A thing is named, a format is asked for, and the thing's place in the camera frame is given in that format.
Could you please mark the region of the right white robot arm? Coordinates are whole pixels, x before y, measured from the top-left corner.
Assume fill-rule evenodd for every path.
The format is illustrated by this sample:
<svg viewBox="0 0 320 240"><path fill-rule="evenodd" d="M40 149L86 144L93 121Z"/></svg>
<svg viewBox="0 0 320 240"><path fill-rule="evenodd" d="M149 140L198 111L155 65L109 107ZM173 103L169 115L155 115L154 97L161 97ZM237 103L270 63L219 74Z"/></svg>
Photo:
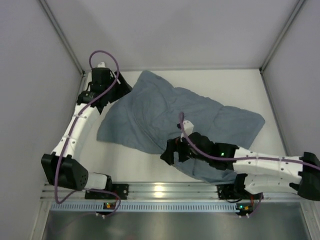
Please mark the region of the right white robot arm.
<svg viewBox="0 0 320 240"><path fill-rule="evenodd" d="M304 199L320 199L320 161L311 152L302 156L272 156L250 151L234 144L212 142L194 132L167 141L160 158L168 165L198 160L220 171L236 174L233 189L240 195L264 192L293 193Z"/></svg>

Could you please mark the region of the blue striped pillowcase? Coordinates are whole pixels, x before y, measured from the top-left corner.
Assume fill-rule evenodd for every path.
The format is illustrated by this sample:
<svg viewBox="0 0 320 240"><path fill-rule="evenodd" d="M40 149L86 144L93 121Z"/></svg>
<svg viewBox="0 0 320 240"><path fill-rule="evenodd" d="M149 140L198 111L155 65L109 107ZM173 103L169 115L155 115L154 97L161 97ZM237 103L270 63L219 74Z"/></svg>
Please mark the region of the blue striped pillowcase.
<svg viewBox="0 0 320 240"><path fill-rule="evenodd" d="M96 139L120 144L147 154L162 154L167 141L181 135L179 114L194 131L213 142L250 148L265 125L259 114L227 106L144 70L124 75L130 93L117 100L101 122Z"/></svg>

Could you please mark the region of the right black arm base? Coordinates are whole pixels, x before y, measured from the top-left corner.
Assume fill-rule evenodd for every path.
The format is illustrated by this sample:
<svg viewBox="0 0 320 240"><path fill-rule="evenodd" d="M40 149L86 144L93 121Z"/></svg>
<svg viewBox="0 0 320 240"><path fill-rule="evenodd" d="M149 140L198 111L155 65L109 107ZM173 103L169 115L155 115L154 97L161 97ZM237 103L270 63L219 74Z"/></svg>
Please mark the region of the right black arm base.
<svg viewBox="0 0 320 240"><path fill-rule="evenodd" d="M244 194L238 193L233 184L219 184L216 186L218 198L228 203L238 203L246 199Z"/></svg>

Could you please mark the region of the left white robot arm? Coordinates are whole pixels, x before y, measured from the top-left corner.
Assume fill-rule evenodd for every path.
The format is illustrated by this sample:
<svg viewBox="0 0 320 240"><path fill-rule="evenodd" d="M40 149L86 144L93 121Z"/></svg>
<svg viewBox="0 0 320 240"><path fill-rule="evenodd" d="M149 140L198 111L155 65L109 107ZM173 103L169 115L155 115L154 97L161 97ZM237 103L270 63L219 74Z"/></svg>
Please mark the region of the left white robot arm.
<svg viewBox="0 0 320 240"><path fill-rule="evenodd" d="M107 190L112 185L109 175L89 172L80 163L88 134L103 109L126 94L132 87L121 73L111 71L104 62L91 70L87 89L78 96L71 121L58 145L41 158L50 185L74 191Z"/></svg>

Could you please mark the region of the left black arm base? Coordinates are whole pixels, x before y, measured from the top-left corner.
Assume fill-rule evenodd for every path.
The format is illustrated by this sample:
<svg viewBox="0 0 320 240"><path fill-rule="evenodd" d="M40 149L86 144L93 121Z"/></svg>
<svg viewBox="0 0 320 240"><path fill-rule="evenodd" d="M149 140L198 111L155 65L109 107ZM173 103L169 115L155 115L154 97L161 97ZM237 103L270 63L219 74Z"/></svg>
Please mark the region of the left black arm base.
<svg viewBox="0 0 320 240"><path fill-rule="evenodd" d="M129 184L126 183L112 183L106 187L105 191L112 192L120 197L121 200L126 200L129 194ZM85 192L84 198L86 200L115 200L116 197L109 193L102 193L101 190L99 192L87 190Z"/></svg>

